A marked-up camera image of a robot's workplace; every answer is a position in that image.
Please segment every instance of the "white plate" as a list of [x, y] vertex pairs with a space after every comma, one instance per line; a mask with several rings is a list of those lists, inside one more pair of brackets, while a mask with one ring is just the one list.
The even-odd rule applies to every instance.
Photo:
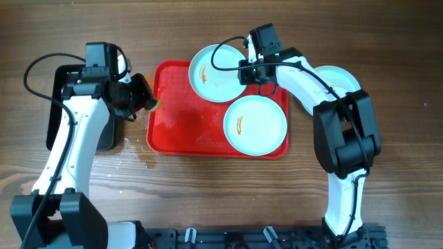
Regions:
[[[329, 80], [331, 84], [335, 84], [348, 92], [355, 92], [361, 89], [357, 79], [348, 71], [337, 66], [319, 66], [315, 70], [322, 75], [326, 80]], [[311, 114], [312, 111], [303, 106], [306, 111]]]
[[226, 111], [223, 130], [236, 150], [263, 156], [276, 150], [286, 137], [283, 110], [269, 98], [250, 95], [236, 100]]
[[[226, 102], [243, 93], [246, 88], [238, 80], [238, 71], [218, 71], [210, 63], [215, 47], [211, 45], [200, 50], [189, 66], [189, 82], [200, 97], [211, 102]], [[220, 68], [237, 67], [245, 59], [237, 49], [223, 45], [214, 56], [214, 64]]]

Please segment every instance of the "table surface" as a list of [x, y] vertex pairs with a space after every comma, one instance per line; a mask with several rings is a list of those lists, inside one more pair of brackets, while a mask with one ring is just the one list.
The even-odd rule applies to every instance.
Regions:
[[[146, 1], [7, 5], [0, 10], [0, 248], [18, 248], [9, 210], [28, 194], [49, 155], [50, 103], [26, 92], [25, 68], [54, 52], [84, 56], [86, 42], [118, 44], [134, 72], [273, 22], [312, 66], [346, 68], [370, 94], [382, 141], [365, 183], [362, 217], [385, 225], [391, 248], [443, 247], [443, 19], [441, 1]], [[55, 69], [41, 62], [32, 88], [50, 93]], [[320, 225], [327, 174], [314, 154], [311, 117], [289, 103], [289, 149], [278, 160], [155, 154], [147, 112], [119, 124], [98, 152], [91, 200], [108, 221], [146, 228], [288, 228]]]

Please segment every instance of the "wooden tabletop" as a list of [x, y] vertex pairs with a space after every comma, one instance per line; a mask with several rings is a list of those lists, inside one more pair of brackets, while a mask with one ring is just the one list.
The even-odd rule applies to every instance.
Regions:
[[[19, 247], [11, 200], [29, 194], [49, 155], [50, 103], [22, 81], [34, 59], [84, 57], [87, 42], [106, 41], [123, 48], [134, 72], [153, 74], [166, 59], [192, 59], [269, 22], [285, 47], [314, 67], [346, 68], [372, 98], [382, 150], [364, 186], [364, 222], [386, 226], [391, 248], [443, 247], [443, 2], [18, 2], [0, 6], [0, 248]], [[55, 69], [71, 63], [39, 63], [31, 87], [49, 94]], [[120, 124], [114, 149], [97, 153], [91, 200], [106, 220], [146, 228], [320, 225], [327, 174], [314, 154], [311, 117], [293, 98], [289, 110], [290, 145], [278, 160], [155, 154], [145, 142], [147, 113], [139, 113]]]

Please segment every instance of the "red tray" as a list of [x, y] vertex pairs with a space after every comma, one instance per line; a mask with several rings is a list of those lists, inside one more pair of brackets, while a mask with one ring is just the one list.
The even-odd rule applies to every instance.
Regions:
[[[146, 141], [152, 150], [161, 154], [191, 156], [224, 156], [237, 158], [279, 158], [288, 149], [288, 135], [273, 152], [264, 156], [247, 156], [238, 152], [226, 139], [223, 131], [224, 114], [235, 101], [213, 103], [200, 98], [189, 83], [190, 61], [168, 60], [155, 71], [153, 94], [163, 105], [151, 112]], [[262, 87], [272, 92], [273, 84]], [[247, 86], [240, 97], [256, 95], [258, 86]], [[270, 97], [288, 116], [287, 91], [277, 88]]]

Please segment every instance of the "wooden table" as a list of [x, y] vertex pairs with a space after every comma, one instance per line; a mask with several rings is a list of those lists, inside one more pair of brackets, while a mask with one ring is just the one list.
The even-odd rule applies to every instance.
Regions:
[[[134, 72], [153, 74], [163, 60], [192, 59], [268, 22], [312, 66], [346, 68], [372, 97], [382, 152], [365, 184], [363, 220], [385, 225], [391, 248], [443, 247], [441, 1], [71, 1], [0, 7], [0, 248], [19, 247], [11, 200], [30, 192], [49, 155], [50, 104], [22, 82], [31, 61], [84, 56], [86, 42], [106, 41], [124, 49]], [[55, 69], [70, 63], [41, 62], [31, 87], [50, 93]], [[155, 154], [145, 142], [147, 113], [139, 113], [122, 124], [116, 147], [95, 157], [91, 200], [106, 220], [146, 228], [320, 225], [327, 175], [311, 117], [293, 99], [289, 108], [290, 146], [278, 160]]]

